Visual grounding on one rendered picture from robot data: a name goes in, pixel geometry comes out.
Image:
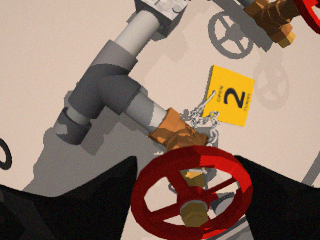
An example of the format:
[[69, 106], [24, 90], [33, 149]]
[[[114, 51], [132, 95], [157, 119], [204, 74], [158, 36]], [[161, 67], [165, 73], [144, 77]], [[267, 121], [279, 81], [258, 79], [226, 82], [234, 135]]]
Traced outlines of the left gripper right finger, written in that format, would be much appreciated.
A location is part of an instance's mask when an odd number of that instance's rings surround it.
[[312, 240], [320, 230], [320, 188], [288, 178], [240, 155], [253, 193], [245, 212], [254, 240]]

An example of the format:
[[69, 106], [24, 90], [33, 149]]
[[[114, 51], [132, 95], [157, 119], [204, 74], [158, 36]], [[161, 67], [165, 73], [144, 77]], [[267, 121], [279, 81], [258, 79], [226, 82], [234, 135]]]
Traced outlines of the grey pipe manifold with three red valves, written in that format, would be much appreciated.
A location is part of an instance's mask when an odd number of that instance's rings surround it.
[[[320, 35], [320, 20], [313, 11], [314, 5], [320, 9], [320, 0], [237, 1], [282, 48], [292, 44], [296, 37], [290, 25], [293, 17], [301, 15]], [[134, 2], [138, 14], [115, 41], [109, 39], [100, 50], [68, 98], [70, 106], [62, 109], [53, 130], [64, 142], [80, 145], [92, 127], [90, 120], [97, 119], [105, 106], [117, 115], [125, 113], [148, 130], [148, 137], [165, 146], [167, 151], [154, 158], [137, 177], [131, 194], [131, 212], [136, 222], [145, 231], [166, 240], [207, 239], [224, 232], [245, 214], [252, 200], [252, 182], [231, 153], [206, 146], [207, 135], [193, 129], [172, 107], [164, 110], [139, 91], [141, 85], [128, 76], [138, 62], [136, 55], [154, 33], [157, 31], [167, 38], [188, 5], [184, 0]], [[233, 177], [205, 191], [202, 172], [179, 172], [201, 169], [196, 167], [216, 168]], [[144, 197], [163, 177], [178, 193], [177, 203], [151, 212]], [[235, 190], [232, 203], [210, 219], [207, 215], [210, 202]], [[163, 221], [178, 215], [185, 225]]]

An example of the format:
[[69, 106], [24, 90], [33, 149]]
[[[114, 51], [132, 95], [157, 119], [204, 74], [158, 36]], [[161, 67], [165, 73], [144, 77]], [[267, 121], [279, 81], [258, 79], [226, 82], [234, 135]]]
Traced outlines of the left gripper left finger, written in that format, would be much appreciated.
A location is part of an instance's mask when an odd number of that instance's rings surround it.
[[57, 197], [0, 184], [0, 214], [51, 240], [120, 240], [137, 171], [137, 157], [129, 156]]

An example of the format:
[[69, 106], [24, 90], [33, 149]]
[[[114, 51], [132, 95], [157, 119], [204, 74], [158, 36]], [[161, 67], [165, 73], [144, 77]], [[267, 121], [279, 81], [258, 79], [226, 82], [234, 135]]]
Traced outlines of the dark grey cylinder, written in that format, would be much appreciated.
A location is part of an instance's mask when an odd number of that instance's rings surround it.
[[232, 203], [234, 196], [235, 193], [231, 192], [222, 198], [210, 202], [210, 206], [212, 207], [216, 216], [225, 211], [225, 209]]

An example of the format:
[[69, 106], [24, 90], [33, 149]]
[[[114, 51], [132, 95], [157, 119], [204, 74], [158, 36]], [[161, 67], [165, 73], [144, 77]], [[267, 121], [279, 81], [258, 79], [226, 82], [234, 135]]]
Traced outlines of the black rubber ring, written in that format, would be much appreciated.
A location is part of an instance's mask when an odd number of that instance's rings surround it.
[[6, 161], [5, 162], [0, 161], [0, 168], [3, 170], [8, 170], [9, 168], [11, 168], [11, 165], [12, 165], [12, 156], [7, 144], [1, 138], [0, 138], [0, 146], [2, 147], [6, 155]]

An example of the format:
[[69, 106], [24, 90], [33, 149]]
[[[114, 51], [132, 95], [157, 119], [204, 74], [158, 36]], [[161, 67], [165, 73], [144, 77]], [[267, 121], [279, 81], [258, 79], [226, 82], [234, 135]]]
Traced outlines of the yellow number 2 tag on metal chain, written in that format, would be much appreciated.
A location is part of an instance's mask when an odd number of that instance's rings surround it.
[[[245, 126], [254, 83], [255, 80], [249, 77], [216, 65], [212, 66], [205, 103], [198, 111], [192, 111], [191, 113], [191, 124], [194, 129], [197, 128], [199, 124], [205, 125], [209, 119], [212, 121], [209, 130], [210, 138], [206, 146], [214, 147], [213, 143], [218, 137], [215, 131], [219, 125], [218, 121]], [[197, 122], [197, 118], [194, 117], [197, 117], [201, 111], [201, 116], [205, 118], [199, 118]], [[200, 120], [203, 120], [203, 123], [201, 123]], [[212, 131], [214, 134], [212, 134]], [[180, 172], [181, 171], [204, 173], [204, 190], [208, 189], [207, 175], [211, 172], [211, 168], [208, 168], [207, 171], [204, 168], [180, 170]]]

